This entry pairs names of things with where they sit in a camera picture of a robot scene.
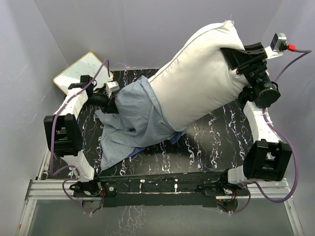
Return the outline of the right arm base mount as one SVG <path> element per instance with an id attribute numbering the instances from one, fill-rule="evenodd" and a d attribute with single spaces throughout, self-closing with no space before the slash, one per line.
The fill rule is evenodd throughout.
<path id="1" fill-rule="evenodd" d="M 199 192 L 205 197 L 225 196 L 223 199 L 216 199 L 217 208 L 220 213 L 226 213 L 229 216 L 242 212 L 251 201 L 251 193 L 244 184 L 232 184 L 226 178 L 220 177 L 217 181 L 207 180 L 202 184 L 197 185 L 194 192 Z M 245 194 L 248 197 L 247 202 L 241 207 L 238 207 L 238 197 L 240 194 Z"/>

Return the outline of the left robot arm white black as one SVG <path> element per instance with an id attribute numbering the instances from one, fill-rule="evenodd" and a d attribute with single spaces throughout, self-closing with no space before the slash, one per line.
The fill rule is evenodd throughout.
<path id="1" fill-rule="evenodd" d="M 47 144 L 51 153 L 50 175 L 61 172 L 53 171 L 54 156 L 66 162 L 76 179 L 85 183 L 85 191 L 91 196 L 97 196 L 102 189 L 99 181 L 94 179 L 95 170 L 88 163 L 83 153 L 83 137 L 78 125 L 78 115 L 86 103 L 105 109 L 114 108 L 114 95 L 120 90 L 116 81 L 105 83 L 105 93 L 94 92 L 94 79 L 89 75 L 80 77 L 80 82 L 68 87 L 67 96 L 61 107 L 51 116 L 44 118 L 44 128 Z"/>

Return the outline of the aluminium frame rail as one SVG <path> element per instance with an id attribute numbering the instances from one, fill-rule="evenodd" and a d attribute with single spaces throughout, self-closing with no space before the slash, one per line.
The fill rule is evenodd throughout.
<path id="1" fill-rule="evenodd" d="M 94 118 L 96 106 L 86 105 L 78 118 L 84 153 L 95 171 L 106 179 L 127 180 L 134 175 L 174 176 L 185 172 L 220 176 L 236 167 L 253 143 L 247 118 L 236 102 L 219 108 L 187 127 L 176 144 L 163 142 L 116 166 L 100 170 L 100 138 L 103 126 Z M 48 173 L 44 156 L 39 176 L 27 192 L 20 236 L 301 236 L 303 234 L 292 200 L 276 204 L 264 198 L 283 198 L 289 191 L 286 180 L 249 185 L 250 196 L 217 197 L 214 208 L 195 206 L 119 206 L 100 208 L 101 199 L 72 202 L 64 170 Z"/>

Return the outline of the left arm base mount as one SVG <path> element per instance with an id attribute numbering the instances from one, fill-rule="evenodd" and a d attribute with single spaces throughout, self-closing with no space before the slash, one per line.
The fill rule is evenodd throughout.
<path id="1" fill-rule="evenodd" d="M 101 182 L 99 180 L 77 182 L 72 184 L 69 189 L 73 191 L 74 197 L 99 198 L 98 206 L 93 206 L 94 201 L 82 201 L 81 206 L 88 206 L 91 214 L 100 210 L 107 198 L 114 198 L 117 195 L 117 184 L 115 182 Z"/>

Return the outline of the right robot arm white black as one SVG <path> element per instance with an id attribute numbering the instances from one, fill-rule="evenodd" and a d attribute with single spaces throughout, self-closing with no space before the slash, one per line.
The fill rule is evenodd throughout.
<path id="1" fill-rule="evenodd" d="M 222 174 L 219 188 L 231 195 L 237 185 L 254 181 L 280 181 L 284 177 L 292 151 L 271 128 L 267 108 L 280 98 L 279 87 L 269 79 L 267 60 L 278 58 L 283 52 L 263 47 L 261 43 L 245 46 L 243 50 L 221 48 L 230 69 L 245 76 L 249 86 L 238 96 L 249 122 L 253 146 L 243 165 Z"/>

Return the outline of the blue fish print pillowcase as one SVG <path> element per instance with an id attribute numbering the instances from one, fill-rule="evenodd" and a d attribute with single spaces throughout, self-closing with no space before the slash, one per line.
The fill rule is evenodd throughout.
<path id="1" fill-rule="evenodd" d="M 101 110 L 94 114 L 103 124 L 102 171 L 149 146 L 165 140 L 175 143 L 186 131 L 185 127 L 176 129 L 170 124 L 144 76 L 122 88 L 115 96 L 115 105 L 116 114 Z"/>

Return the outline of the white pillow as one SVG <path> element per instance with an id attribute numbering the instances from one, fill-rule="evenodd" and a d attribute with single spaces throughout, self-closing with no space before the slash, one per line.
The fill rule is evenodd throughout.
<path id="1" fill-rule="evenodd" d="M 179 130 L 235 100 L 249 85 L 245 76 L 229 68 L 221 48 L 244 49 L 231 20 L 200 28 L 149 78 L 173 128 Z"/>

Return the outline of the white board orange edge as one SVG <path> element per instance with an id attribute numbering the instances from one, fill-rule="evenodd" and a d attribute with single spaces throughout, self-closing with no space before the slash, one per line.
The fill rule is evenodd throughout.
<path id="1" fill-rule="evenodd" d="M 65 94 L 68 93 L 68 87 L 73 83 L 79 83 L 81 75 L 94 77 L 102 62 L 92 52 L 86 53 L 75 63 L 65 69 L 62 73 L 53 79 L 54 84 Z M 105 86 L 105 83 L 113 80 L 113 73 L 108 75 L 107 66 L 104 65 L 95 79 L 94 90 Z"/>

